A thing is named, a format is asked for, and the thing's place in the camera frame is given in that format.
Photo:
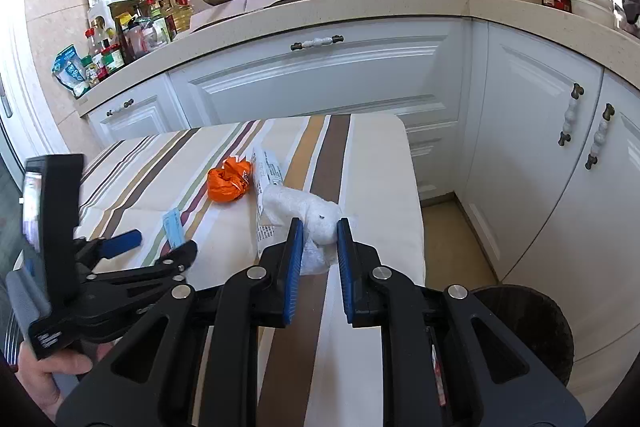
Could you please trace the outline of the person's left hand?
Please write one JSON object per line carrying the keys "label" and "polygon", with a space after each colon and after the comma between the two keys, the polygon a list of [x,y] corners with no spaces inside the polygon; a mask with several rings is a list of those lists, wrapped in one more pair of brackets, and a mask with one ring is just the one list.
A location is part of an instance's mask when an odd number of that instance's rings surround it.
{"label": "person's left hand", "polygon": [[37,360],[26,341],[18,351],[16,378],[40,410],[55,420],[55,415],[64,401],[61,388],[54,381],[54,374],[78,376],[91,371],[94,362],[74,350],[60,350],[49,358]]}

